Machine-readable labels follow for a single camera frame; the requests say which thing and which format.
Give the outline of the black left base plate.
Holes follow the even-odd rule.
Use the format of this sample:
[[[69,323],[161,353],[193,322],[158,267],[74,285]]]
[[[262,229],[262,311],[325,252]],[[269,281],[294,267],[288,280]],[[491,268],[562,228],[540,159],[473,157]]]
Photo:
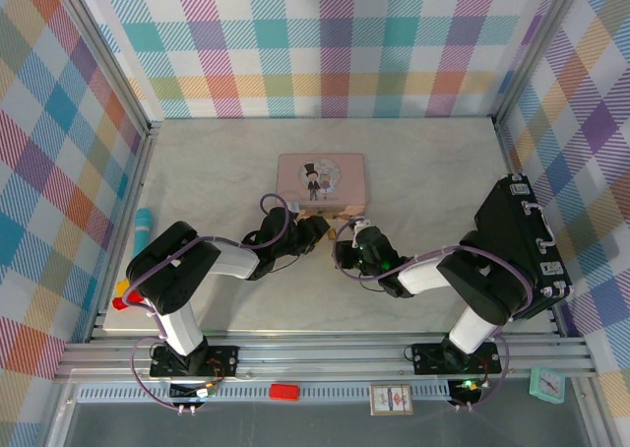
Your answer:
[[[238,365],[237,346],[208,346],[181,355],[167,346],[152,348],[150,376],[159,377],[234,377]]]

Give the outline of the black hard case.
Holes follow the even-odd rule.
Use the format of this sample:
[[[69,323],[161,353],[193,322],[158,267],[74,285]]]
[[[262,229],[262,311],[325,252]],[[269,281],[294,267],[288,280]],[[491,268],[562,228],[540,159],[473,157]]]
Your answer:
[[[532,286],[514,318],[531,319],[567,297],[572,282],[555,236],[524,174],[499,179],[474,216],[482,247],[505,260]]]

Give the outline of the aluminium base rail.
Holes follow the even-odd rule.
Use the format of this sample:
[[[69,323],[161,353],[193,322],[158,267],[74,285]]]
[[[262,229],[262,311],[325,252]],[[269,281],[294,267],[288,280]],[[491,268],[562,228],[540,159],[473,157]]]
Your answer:
[[[239,347],[239,381],[393,381],[411,379],[410,345],[420,335],[386,334],[220,334],[216,346]],[[548,367],[569,377],[593,377],[595,361],[581,338],[555,334],[508,334],[498,339],[501,364],[511,378],[526,378],[534,367]],[[55,379],[66,382],[129,381],[129,358],[148,375],[150,343],[135,338],[97,338],[71,344],[62,354]]]

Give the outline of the black controller board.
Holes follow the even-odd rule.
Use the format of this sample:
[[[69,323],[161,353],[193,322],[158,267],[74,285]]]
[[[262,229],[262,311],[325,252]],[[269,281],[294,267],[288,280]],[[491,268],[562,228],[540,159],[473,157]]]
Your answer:
[[[168,396],[174,398],[199,398],[207,399],[213,396],[220,384],[218,382],[205,382],[197,385],[182,385],[171,383]]]
[[[450,403],[454,406],[475,404],[482,396],[482,381],[478,379],[449,380]]]

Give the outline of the teal alarm clock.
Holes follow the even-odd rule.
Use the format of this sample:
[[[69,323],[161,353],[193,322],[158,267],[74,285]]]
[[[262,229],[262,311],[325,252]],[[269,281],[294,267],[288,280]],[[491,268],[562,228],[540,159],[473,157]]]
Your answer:
[[[539,400],[562,404],[565,400],[566,377],[551,368],[534,367],[531,370],[529,394]]]

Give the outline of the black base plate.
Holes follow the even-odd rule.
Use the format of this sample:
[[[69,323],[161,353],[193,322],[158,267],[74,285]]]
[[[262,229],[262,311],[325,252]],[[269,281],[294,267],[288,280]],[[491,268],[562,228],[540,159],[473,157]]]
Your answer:
[[[502,364],[498,348],[486,342],[472,354],[442,344],[413,344],[411,361],[415,375],[499,374]]]
[[[238,365],[237,346],[208,346],[181,355],[167,346],[152,348],[150,376],[159,377],[234,377]]]

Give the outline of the red toy block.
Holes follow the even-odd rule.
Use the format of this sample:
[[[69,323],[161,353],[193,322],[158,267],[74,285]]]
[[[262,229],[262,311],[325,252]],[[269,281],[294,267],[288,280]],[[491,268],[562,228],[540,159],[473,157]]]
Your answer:
[[[139,292],[134,290],[129,294],[127,301],[124,301],[122,296],[114,297],[112,299],[112,306],[116,310],[123,310],[128,307],[128,302],[143,303],[144,297]]]

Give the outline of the teal toy microphone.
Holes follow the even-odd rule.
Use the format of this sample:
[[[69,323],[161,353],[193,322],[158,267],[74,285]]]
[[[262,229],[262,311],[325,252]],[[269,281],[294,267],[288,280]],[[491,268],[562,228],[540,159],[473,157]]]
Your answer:
[[[152,226],[152,211],[149,208],[138,209],[135,216],[133,257],[139,255],[149,245]]]

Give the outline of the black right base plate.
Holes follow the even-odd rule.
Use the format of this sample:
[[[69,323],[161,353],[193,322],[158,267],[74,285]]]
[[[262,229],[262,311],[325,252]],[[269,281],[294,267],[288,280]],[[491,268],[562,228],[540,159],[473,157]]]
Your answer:
[[[499,374],[502,364],[498,348],[486,342],[472,354],[442,344],[413,344],[411,361],[415,375]]]

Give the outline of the playing card box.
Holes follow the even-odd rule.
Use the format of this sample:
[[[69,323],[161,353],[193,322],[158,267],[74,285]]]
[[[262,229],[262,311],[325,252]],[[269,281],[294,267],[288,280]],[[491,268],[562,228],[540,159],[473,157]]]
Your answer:
[[[410,385],[372,385],[369,400],[371,415],[411,415],[413,413]]]

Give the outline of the aluminium corner post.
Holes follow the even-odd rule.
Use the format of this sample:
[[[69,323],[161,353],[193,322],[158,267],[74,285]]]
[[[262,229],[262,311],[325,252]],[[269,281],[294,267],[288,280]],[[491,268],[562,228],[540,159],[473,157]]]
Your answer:
[[[68,10],[69,16],[77,26],[84,42],[94,56],[96,63],[103,70],[125,110],[129,113],[138,129],[145,136],[156,137],[159,132],[159,121],[152,121],[141,102],[135,95],[131,84],[115,59],[114,53],[105,40],[95,18],[85,0],[60,0]]]
[[[537,23],[529,26],[525,39],[528,40],[527,48],[520,56],[521,60],[511,75],[509,81],[500,95],[500,102],[496,112],[492,115],[494,130],[499,133],[509,118],[522,95],[527,82],[554,39],[574,0],[541,0],[539,7],[542,13],[535,13]]]

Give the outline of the pink tin box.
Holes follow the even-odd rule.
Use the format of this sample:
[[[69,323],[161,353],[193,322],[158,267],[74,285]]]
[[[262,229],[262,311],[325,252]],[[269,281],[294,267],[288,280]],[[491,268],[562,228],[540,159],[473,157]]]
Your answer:
[[[367,203],[362,154],[282,154],[278,160],[277,194],[296,203],[302,217],[348,220]]]

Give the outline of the red plastic block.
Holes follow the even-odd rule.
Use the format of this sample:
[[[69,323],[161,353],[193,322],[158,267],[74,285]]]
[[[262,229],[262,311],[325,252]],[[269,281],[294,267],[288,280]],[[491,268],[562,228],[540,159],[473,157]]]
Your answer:
[[[269,398],[273,401],[297,402],[300,388],[292,384],[273,383],[270,385]]]

